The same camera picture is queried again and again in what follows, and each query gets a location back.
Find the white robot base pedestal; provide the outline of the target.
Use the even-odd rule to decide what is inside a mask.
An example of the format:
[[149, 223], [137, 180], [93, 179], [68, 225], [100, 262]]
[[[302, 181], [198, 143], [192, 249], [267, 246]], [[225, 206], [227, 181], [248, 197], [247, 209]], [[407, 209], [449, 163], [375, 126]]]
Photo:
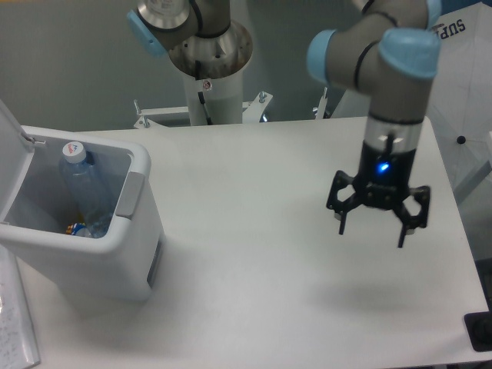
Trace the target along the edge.
[[188, 107], [198, 99], [199, 92], [204, 92], [214, 109], [220, 101], [226, 101], [239, 110], [243, 103], [243, 72], [252, 52], [250, 33], [236, 21], [217, 38], [192, 36], [170, 50], [169, 58], [183, 78]]

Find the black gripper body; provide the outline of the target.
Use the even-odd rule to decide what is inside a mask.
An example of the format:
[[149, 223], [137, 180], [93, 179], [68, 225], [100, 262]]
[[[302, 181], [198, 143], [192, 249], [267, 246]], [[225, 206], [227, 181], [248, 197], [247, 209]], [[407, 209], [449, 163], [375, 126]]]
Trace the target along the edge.
[[410, 194], [408, 181], [415, 154], [415, 149], [382, 152], [364, 141], [358, 173], [352, 182], [356, 198], [372, 208], [400, 208]]

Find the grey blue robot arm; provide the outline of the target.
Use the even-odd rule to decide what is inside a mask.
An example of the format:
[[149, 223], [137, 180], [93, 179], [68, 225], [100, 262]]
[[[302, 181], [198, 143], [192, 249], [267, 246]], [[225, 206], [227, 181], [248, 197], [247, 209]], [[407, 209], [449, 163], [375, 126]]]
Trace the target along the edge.
[[[427, 226], [431, 190], [408, 184], [437, 74], [440, 40], [431, 31], [439, 1], [368, 1], [346, 31], [318, 33], [309, 75], [370, 97], [358, 172], [338, 171], [327, 208], [340, 223], [360, 205], [392, 211], [408, 235]], [[242, 73], [253, 45], [227, 1], [140, 1], [130, 29], [146, 51], [167, 55], [184, 78], [190, 122], [244, 122]]]

